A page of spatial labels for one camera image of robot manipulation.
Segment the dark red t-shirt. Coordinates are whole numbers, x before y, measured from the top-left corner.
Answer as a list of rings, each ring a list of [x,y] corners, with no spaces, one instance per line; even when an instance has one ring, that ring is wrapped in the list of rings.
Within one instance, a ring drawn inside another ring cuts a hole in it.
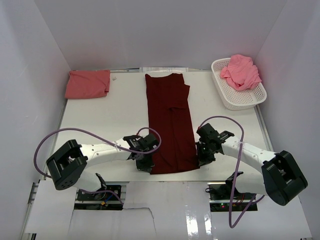
[[[190,86],[182,74],[145,75],[149,127],[161,137],[152,156],[151,174],[172,174],[199,168],[188,97]]]

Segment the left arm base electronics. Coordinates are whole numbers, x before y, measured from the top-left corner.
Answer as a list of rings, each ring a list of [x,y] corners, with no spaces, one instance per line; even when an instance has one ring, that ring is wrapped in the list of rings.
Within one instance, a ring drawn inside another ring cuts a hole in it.
[[[89,194],[78,190],[75,203],[75,210],[90,211],[121,211],[123,205],[111,192]]]

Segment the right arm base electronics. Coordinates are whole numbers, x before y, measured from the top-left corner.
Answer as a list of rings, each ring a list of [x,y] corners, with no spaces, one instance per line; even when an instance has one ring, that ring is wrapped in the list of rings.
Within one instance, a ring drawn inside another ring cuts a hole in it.
[[[226,213],[229,211],[231,185],[223,182],[211,183],[205,189],[205,192],[209,194],[209,206],[212,213]],[[239,193],[235,190],[232,211],[242,212],[253,196],[252,193]]]

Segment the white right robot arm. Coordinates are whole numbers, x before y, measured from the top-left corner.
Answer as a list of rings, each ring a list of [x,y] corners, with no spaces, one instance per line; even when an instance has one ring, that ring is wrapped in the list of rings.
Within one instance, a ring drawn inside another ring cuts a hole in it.
[[[197,134],[200,165],[209,164],[215,160],[216,154],[222,154],[240,158],[241,162],[259,172],[255,175],[235,171],[225,180],[226,195],[233,200],[243,194],[259,194],[285,206],[308,187],[308,181],[293,155],[285,150],[276,153],[241,143],[233,133],[219,133],[209,123],[199,127]]]

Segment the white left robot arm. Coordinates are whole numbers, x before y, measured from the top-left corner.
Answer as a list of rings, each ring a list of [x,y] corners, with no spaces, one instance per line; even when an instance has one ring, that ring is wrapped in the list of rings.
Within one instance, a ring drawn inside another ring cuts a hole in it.
[[[154,166],[152,155],[160,143],[152,133],[145,137],[125,136],[112,144],[79,144],[72,139],[49,157],[46,165],[56,190],[76,187],[99,200],[106,193],[105,181],[99,173],[85,169],[102,163],[134,160],[139,171],[149,173]]]

